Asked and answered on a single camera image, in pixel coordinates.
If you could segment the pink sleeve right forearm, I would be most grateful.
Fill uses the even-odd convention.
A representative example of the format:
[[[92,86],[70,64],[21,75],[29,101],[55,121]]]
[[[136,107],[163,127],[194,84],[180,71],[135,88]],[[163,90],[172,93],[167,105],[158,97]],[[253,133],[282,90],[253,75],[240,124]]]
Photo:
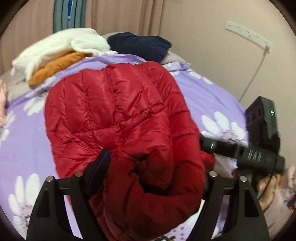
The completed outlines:
[[[295,198],[295,166],[284,170],[281,176],[277,176],[273,199],[269,207],[263,212],[267,224],[269,237],[273,240],[295,211],[294,207],[288,207],[288,202]]]

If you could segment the person right hand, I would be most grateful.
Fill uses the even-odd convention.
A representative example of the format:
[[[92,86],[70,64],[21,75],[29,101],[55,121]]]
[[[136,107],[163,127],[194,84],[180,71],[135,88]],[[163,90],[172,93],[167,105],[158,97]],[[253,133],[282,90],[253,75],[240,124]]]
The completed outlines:
[[[272,204],[277,185],[278,179],[274,175],[268,175],[258,181],[257,191],[260,192],[258,200],[263,211]]]

